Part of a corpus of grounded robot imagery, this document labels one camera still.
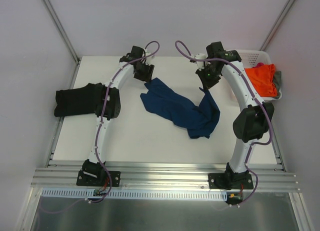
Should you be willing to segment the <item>blue t shirt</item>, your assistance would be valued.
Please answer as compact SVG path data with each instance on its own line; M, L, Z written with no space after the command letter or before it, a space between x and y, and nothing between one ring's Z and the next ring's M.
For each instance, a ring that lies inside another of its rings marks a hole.
M210 138L220 120L220 109L208 90L200 89L204 96L199 105L174 92L159 78L144 84L147 93L140 98L147 112L167 119L175 126L187 130L191 139Z

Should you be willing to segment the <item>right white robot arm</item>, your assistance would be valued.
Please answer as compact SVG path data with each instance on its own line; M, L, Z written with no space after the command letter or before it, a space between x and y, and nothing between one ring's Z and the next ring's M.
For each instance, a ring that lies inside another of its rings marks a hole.
M205 54L197 54L194 58L198 67L196 74L204 90L209 90L225 78L240 108L240 114L232 124L236 136L233 155L223 173L208 175L209 187L252 190L254 186L248 162L254 146L259 144L265 133L272 131L270 124L275 108L271 103L266 103L254 88L238 51L227 51L218 41L208 45Z

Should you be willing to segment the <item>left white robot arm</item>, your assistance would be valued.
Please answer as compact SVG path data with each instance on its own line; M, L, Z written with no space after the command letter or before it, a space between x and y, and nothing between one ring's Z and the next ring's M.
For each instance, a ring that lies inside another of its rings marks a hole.
M158 49L148 52L146 47L133 46L131 52L119 59L114 75L102 85L101 101L95 112L97 115L96 134L88 159L82 165L83 172L87 174L88 180L93 185L100 185L105 179L104 148L114 119L120 114L120 89L130 76L143 82L151 81L155 67L151 62L157 52Z

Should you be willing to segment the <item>white plastic basket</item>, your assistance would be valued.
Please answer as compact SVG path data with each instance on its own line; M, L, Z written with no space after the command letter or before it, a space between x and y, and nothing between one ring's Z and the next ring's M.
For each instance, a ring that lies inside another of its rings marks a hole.
M257 65L257 63L264 63L264 64L273 64L271 61L270 56L264 51L257 51L257 50L238 50L238 53L242 59L242 63L244 66L244 70L246 68L253 68ZM272 99L272 97L262 97L266 102L275 101L278 99Z

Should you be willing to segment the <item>orange t shirt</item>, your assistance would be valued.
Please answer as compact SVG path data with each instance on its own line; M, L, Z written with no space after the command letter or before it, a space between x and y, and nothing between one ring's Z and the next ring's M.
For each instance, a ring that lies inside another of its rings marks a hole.
M276 87L273 84L273 77L276 72L274 64L264 64L258 68L246 68L245 72L261 97L273 98L277 95Z

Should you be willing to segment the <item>folded black t shirt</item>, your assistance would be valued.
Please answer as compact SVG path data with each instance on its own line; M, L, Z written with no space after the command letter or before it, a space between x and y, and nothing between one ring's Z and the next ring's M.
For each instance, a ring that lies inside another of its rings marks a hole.
M57 90L55 93L55 117L94 114L102 100L104 85L88 83L81 88Z

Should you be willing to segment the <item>grey t shirt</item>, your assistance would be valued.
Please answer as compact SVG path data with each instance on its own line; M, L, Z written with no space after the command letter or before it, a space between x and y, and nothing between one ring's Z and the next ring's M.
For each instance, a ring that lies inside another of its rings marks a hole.
M276 96L272 97L273 100L278 100L282 97L282 92L281 92L281 84L282 84L282 72L277 70L274 73L273 79L272 79L273 84L275 85L276 88Z

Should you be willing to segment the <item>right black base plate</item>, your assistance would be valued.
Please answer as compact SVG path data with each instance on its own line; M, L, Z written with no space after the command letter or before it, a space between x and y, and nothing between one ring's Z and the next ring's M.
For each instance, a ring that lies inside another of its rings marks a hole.
M209 173L208 185L210 189L222 190L253 190L254 185L252 176L248 172L227 174L227 173Z

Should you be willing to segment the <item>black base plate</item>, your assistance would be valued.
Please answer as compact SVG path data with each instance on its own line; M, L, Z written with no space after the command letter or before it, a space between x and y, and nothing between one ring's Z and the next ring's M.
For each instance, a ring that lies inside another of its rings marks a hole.
M222 190L253 190L254 185L252 176L248 172L227 174L227 173L209 173L208 185L210 189Z
M121 172L120 171L109 171L111 177L111 186L119 187L121 180ZM77 175L76 185L79 187L103 187L107 182L107 187L110 186L109 176L105 171L102 172L101 177L97 177L96 175L89 174L80 170Z

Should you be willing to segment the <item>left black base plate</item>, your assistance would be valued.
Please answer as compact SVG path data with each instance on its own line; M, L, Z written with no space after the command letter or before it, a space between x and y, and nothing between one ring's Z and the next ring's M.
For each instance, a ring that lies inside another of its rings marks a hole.
M119 187L121 180L121 172L120 171L109 171L111 177L111 186ZM105 171L102 172L101 177L97 177L96 175L89 174L80 170L77 175L76 185L79 187L103 187L107 182L107 187L110 186L109 176Z

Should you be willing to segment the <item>aluminium mounting rail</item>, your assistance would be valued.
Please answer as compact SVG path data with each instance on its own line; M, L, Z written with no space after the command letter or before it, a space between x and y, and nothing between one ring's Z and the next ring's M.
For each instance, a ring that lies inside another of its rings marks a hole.
M80 161L51 160L47 167L35 170L32 187L73 188L76 186ZM207 191L210 173L222 173L225 164L143 163L111 161L110 171L119 171L122 189ZM286 172L280 164L252 164L258 176L258 192L300 193L298 175Z

